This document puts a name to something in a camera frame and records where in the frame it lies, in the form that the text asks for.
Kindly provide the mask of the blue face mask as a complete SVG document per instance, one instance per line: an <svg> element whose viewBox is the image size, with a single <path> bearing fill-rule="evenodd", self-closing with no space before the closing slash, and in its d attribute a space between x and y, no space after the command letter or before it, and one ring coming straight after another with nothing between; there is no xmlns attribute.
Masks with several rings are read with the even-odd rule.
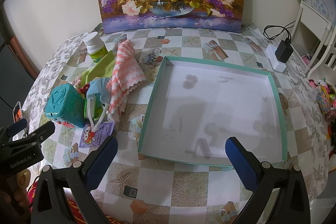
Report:
<svg viewBox="0 0 336 224"><path fill-rule="evenodd" d="M109 80L110 78L96 78L89 83L90 86L87 91L87 98L97 96L100 99L100 102L103 104L102 115L100 116L97 123L94 123L94 121L91 119L91 115L88 114L89 122L92 127L92 130L97 129L106 116L106 113L109 107L110 98L111 98L111 94L108 88Z"/></svg>

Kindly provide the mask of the lime green cloth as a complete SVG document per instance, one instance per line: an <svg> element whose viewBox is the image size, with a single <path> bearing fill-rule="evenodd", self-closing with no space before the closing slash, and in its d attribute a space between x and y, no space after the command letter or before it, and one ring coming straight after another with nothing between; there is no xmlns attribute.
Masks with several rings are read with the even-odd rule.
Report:
<svg viewBox="0 0 336 224"><path fill-rule="evenodd" d="M85 71L81 75L80 87L82 88L96 77L111 78L115 63L116 59L113 51L109 51L92 69Z"/></svg>

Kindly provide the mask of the pink white striped cloth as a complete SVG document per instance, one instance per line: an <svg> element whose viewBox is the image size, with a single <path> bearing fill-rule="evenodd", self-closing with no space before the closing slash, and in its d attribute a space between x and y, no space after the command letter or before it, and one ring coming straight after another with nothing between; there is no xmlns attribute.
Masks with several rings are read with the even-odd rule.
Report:
<svg viewBox="0 0 336 224"><path fill-rule="evenodd" d="M135 59L133 44L129 40L121 42L118 45L112 77L106 85L110 95L107 109L110 121L120 121L129 93L145 82L146 76Z"/></svg>

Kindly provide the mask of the pink floral scrunchie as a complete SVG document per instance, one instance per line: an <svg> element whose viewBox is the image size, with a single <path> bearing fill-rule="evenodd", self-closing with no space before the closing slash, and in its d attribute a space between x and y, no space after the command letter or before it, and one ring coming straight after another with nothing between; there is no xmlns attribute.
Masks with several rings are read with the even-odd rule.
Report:
<svg viewBox="0 0 336 224"><path fill-rule="evenodd" d="M75 89L79 90L81 85L81 76L76 77L72 85L74 86Z"/></svg>

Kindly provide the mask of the teal plastic toy box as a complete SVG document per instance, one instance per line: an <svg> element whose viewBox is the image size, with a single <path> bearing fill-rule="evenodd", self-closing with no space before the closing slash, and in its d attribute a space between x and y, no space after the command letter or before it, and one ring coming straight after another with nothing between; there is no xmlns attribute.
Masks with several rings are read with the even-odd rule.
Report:
<svg viewBox="0 0 336 224"><path fill-rule="evenodd" d="M56 122L84 126L84 98L69 83L55 87L47 101L45 115Z"/></svg>

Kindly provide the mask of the purple cartoon packet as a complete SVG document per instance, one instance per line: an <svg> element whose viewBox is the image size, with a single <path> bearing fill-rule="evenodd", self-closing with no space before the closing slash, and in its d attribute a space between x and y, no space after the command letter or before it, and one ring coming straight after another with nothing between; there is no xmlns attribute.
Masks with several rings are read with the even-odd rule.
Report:
<svg viewBox="0 0 336 224"><path fill-rule="evenodd" d="M112 134L114 122L101 123L97 129L92 130L89 123L84 124L80 138L80 148L99 147L105 139Z"/></svg>

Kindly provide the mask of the green small box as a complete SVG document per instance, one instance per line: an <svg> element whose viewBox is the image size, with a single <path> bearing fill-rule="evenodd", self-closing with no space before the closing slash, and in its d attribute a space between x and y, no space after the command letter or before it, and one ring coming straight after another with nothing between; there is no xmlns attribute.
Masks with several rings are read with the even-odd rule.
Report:
<svg viewBox="0 0 336 224"><path fill-rule="evenodd" d="M84 102L84 118L89 119L88 114L91 115L91 119L97 122L102 115L103 104L97 96L86 98Z"/></svg>

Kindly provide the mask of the white pill bottle green label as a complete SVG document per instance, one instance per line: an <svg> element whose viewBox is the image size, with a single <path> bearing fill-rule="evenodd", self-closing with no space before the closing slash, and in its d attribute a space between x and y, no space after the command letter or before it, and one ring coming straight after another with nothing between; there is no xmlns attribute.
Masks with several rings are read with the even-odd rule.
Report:
<svg viewBox="0 0 336 224"><path fill-rule="evenodd" d="M97 64L108 53L108 50L98 32L91 32L88 34L83 39L83 43L87 48L88 55L95 64Z"/></svg>

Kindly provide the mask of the colourful toy pile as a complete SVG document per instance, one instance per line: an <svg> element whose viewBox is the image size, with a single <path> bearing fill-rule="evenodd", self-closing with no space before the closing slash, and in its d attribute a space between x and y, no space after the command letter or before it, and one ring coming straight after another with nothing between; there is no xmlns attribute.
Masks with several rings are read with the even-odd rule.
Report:
<svg viewBox="0 0 336 224"><path fill-rule="evenodd" d="M326 82L326 78L319 80L317 83L309 79L310 86L316 92L316 101L327 126L327 139L331 140L331 145L335 143L335 89Z"/></svg>

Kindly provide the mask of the teal shallow cardboard tray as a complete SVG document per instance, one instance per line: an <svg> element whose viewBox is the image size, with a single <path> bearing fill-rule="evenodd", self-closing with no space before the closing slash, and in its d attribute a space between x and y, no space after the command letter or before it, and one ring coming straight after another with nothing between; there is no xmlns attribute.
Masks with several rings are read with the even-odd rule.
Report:
<svg viewBox="0 0 336 224"><path fill-rule="evenodd" d="M151 93L139 153L196 165L229 166L236 137L260 161L288 151L286 124L271 73L219 61L166 56Z"/></svg>

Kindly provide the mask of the white power strip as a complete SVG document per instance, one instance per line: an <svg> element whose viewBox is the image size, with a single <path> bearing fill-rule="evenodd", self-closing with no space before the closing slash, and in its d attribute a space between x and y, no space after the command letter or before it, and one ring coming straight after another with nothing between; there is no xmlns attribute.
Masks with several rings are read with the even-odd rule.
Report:
<svg viewBox="0 0 336 224"><path fill-rule="evenodd" d="M266 53L268 55L273 70L279 73L283 73L286 69L286 64L277 59L275 55L276 49L277 48L273 44L269 44L266 48Z"/></svg>

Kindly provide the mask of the black power adapter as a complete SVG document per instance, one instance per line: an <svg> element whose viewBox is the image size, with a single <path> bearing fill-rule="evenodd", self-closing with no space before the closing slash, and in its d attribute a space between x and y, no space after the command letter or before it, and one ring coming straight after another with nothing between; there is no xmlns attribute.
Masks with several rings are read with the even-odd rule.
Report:
<svg viewBox="0 0 336 224"><path fill-rule="evenodd" d="M290 39L285 39L280 42L276 49L276 57L279 61L286 63L293 53Z"/></svg>

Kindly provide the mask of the white wooden chair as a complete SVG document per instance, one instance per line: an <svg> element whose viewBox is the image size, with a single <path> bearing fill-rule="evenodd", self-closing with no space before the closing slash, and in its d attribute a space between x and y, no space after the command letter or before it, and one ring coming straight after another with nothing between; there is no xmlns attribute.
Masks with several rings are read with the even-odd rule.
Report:
<svg viewBox="0 0 336 224"><path fill-rule="evenodd" d="M309 79L325 77L335 84L335 26L303 1L291 32L291 45Z"/></svg>

